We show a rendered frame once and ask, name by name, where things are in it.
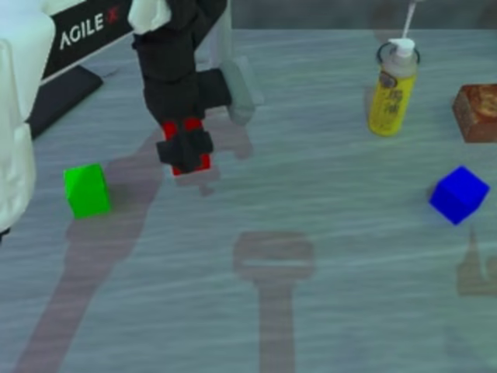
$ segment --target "bottle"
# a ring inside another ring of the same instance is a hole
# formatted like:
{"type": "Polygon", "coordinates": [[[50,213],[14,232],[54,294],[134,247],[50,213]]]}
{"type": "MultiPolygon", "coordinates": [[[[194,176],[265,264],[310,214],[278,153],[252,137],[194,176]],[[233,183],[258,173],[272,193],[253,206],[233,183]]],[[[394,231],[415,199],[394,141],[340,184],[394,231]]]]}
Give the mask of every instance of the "bottle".
{"type": "Polygon", "coordinates": [[[416,80],[419,54],[412,39],[390,39],[378,51],[380,78],[370,107],[368,126],[380,136],[401,130],[416,80]]]}

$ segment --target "white nozzle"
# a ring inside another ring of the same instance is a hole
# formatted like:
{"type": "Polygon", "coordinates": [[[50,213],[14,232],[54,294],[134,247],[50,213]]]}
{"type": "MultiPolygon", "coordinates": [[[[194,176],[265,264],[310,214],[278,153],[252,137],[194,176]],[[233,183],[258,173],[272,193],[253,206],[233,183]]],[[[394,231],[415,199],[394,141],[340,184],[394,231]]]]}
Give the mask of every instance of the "white nozzle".
{"type": "Polygon", "coordinates": [[[413,39],[407,37],[401,39],[390,39],[390,43],[397,46],[395,54],[402,58],[409,58],[414,53],[415,43],[413,39]]]}

